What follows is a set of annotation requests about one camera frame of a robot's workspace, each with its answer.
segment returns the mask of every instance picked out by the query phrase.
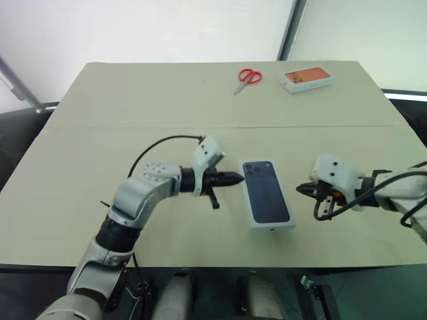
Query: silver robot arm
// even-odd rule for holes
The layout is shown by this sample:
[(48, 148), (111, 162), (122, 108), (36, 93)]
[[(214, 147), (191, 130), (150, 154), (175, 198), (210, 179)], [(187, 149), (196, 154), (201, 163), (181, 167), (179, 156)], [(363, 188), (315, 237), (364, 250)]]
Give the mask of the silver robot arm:
[[(332, 220), (348, 209), (381, 207), (401, 212), (400, 223), (412, 228), (427, 244), (427, 171), (419, 167), (399, 173), (375, 170), (367, 177), (352, 164), (324, 153), (316, 159), (310, 179), (311, 183), (299, 185), (297, 191), (316, 199), (317, 220)], [(334, 210), (335, 204), (342, 207)]]
[(207, 137), (195, 150), (192, 168), (157, 163), (146, 166), (142, 175), (128, 178), (117, 190), (98, 234), (75, 268), (67, 295), (37, 320), (98, 320), (104, 311), (114, 309), (124, 289), (125, 266), (155, 206), (179, 192), (191, 192), (194, 196), (208, 195), (216, 209), (219, 204), (212, 187), (243, 180), (238, 173), (216, 171), (224, 155), (216, 141)]

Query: scissors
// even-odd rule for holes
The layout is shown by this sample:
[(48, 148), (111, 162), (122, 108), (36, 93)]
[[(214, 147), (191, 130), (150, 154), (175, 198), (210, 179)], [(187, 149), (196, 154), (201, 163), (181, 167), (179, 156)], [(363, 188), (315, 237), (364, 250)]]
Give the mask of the scissors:
[(237, 95), (246, 85), (253, 85), (257, 82), (260, 82), (261, 79), (262, 73), (252, 69), (243, 69), (239, 73), (239, 87), (236, 89), (236, 91), (234, 91), (233, 95)]

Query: beige table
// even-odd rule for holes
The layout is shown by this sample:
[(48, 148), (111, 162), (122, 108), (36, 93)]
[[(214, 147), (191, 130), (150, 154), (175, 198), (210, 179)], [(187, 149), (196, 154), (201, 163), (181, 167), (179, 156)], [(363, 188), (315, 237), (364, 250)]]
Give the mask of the beige table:
[[(323, 65), (328, 88), (290, 95), (281, 70)], [(233, 96), (236, 73), (253, 67), (259, 85)], [(238, 170), (246, 159), (278, 164), (297, 227), (251, 232), (241, 186), (217, 188), (221, 204), (180, 195), (160, 203), (135, 252), (144, 266), (355, 267), (423, 263), (427, 250), (399, 213), (349, 211), (312, 217), (313, 199), (295, 191), (321, 152), (366, 173), (404, 169), (426, 150), (355, 62), (89, 64), (0, 194), (0, 263), (73, 266), (97, 233), (137, 154), (172, 134), (214, 136)], [(144, 159), (190, 165), (194, 141), (168, 141)]]

